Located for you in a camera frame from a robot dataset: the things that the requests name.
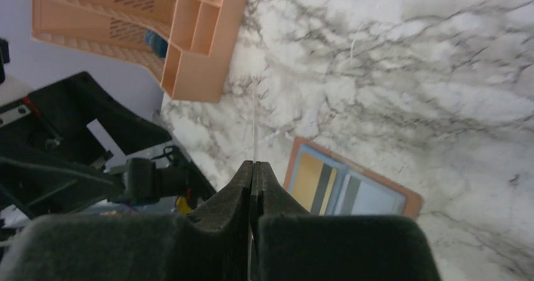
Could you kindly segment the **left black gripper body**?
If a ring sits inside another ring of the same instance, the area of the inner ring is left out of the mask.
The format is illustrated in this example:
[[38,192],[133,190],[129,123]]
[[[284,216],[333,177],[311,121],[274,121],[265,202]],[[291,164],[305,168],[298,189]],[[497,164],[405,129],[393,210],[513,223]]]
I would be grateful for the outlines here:
[[1,208],[14,206],[34,219],[119,197],[124,184],[104,173],[108,153],[91,131],[72,145],[52,144],[44,121],[25,104],[33,91],[12,77],[1,84]]

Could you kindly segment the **tan leather card holder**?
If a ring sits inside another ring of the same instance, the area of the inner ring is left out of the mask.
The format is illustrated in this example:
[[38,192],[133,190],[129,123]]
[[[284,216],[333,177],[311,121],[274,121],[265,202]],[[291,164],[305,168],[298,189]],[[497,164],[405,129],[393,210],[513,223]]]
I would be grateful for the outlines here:
[[293,142],[283,184],[288,193],[300,151],[319,152],[340,164],[324,215],[404,215],[416,219],[423,207],[420,194],[303,137]]

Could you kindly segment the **gold black-striped credit card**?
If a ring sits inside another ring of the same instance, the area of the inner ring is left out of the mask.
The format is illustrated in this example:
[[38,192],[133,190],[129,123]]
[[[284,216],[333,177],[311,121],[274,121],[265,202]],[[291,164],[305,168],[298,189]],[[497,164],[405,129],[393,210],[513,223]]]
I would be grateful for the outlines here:
[[340,164],[315,151],[300,151],[293,167],[290,195],[311,214],[324,215]]

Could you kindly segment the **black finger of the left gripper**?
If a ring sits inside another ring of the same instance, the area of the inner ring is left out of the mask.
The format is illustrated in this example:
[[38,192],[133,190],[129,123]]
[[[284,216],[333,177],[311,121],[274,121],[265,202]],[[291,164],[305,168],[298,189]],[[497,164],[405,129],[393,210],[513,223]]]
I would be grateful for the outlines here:
[[52,133],[52,144],[72,145],[87,124],[97,120],[126,154],[171,140],[170,133],[112,98],[86,71],[40,88],[25,97]]

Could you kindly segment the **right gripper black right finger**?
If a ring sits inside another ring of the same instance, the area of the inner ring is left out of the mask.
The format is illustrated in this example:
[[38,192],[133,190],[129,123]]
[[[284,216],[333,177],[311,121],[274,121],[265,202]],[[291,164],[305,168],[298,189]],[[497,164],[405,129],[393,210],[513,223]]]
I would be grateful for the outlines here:
[[319,216],[253,166],[251,224],[261,280],[439,280],[428,240],[402,215]]

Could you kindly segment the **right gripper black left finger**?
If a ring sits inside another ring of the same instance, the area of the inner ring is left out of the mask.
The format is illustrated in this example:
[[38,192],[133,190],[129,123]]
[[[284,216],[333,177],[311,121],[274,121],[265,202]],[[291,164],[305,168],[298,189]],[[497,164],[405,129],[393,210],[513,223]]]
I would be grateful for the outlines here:
[[253,162],[190,215],[46,215],[14,239],[2,280],[248,280]]

